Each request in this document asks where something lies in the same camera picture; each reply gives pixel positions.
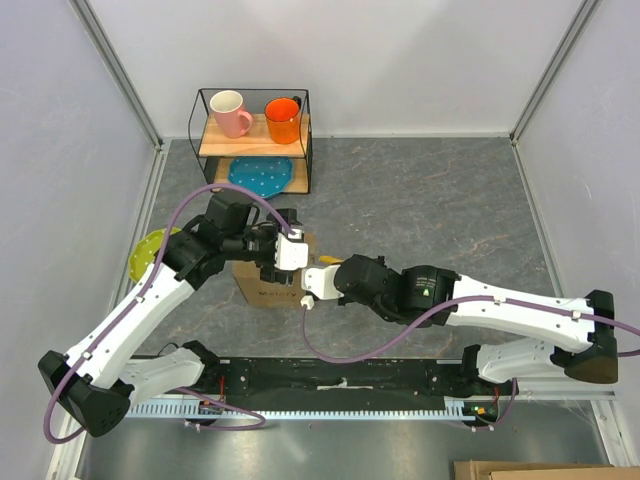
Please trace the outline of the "brown cardboard express box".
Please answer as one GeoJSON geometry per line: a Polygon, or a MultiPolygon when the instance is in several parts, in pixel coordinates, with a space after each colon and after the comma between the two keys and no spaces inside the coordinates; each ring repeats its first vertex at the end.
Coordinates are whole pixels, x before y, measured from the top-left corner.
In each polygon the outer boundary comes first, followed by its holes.
{"type": "MultiPolygon", "coordinates": [[[[304,232],[304,240],[309,245],[308,265],[312,264],[315,238],[310,238],[304,232]]],[[[250,306],[260,308],[294,308],[300,304],[304,292],[301,289],[301,273],[303,269],[294,271],[294,283],[292,286],[272,284],[259,279],[259,271],[251,260],[251,252],[247,241],[243,243],[245,252],[241,258],[232,263],[233,277],[240,288],[245,300],[250,306]]]]}

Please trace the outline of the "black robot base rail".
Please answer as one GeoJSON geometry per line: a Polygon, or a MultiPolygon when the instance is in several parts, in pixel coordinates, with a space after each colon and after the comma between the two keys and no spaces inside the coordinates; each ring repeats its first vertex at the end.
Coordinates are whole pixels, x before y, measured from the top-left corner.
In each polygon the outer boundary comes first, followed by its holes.
{"type": "Polygon", "coordinates": [[[458,360],[378,359],[334,365],[313,358],[228,357],[195,385],[133,407],[140,418],[212,420],[248,410],[277,420],[471,420],[475,407],[512,402],[512,381],[477,378],[458,360]]]}

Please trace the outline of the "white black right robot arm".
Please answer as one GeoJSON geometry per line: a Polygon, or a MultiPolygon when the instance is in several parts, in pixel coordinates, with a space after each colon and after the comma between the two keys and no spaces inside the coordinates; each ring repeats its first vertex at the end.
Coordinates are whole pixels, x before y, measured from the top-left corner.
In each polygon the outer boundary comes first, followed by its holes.
{"type": "Polygon", "coordinates": [[[512,378],[562,373],[591,384],[618,380],[617,340],[611,326],[613,297],[594,290],[585,298],[548,297],[492,286],[452,270],[419,265],[396,272],[383,258],[354,255],[335,270],[331,284],[340,303],[358,303],[381,318],[408,325],[425,315],[428,325],[475,326],[517,335],[501,345],[468,349],[458,368],[467,392],[483,392],[512,378]]]}

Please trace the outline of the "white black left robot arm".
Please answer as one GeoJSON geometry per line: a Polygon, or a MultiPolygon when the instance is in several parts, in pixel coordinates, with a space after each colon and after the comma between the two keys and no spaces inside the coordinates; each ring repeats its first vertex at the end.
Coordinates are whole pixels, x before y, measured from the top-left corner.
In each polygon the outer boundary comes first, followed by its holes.
{"type": "Polygon", "coordinates": [[[50,426],[55,406],[81,431],[99,437],[149,398],[189,386],[211,392],[220,378],[219,359],[198,341],[139,365],[129,361],[165,317],[227,262],[251,262],[263,280],[289,284],[308,253],[296,210],[275,209],[237,188],[213,194],[204,213],[162,240],[142,278],[89,335],[65,353],[49,350],[41,357],[38,370],[51,394],[46,438],[60,441],[50,426]]]}

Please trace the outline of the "yellow utility knife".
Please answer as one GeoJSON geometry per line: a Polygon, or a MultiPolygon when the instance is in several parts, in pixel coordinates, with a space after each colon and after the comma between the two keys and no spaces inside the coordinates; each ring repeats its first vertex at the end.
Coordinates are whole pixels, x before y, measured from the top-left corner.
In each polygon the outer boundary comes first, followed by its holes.
{"type": "Polygon", "coordinates": [[[333,256],[329,256],[329,255],[321,255],[318,257],[318,261],[324,264],[328,264],[328,265],[333,265],[333,264],[339,264],[342,263],[343,260],[333,257],[333,256]]]}

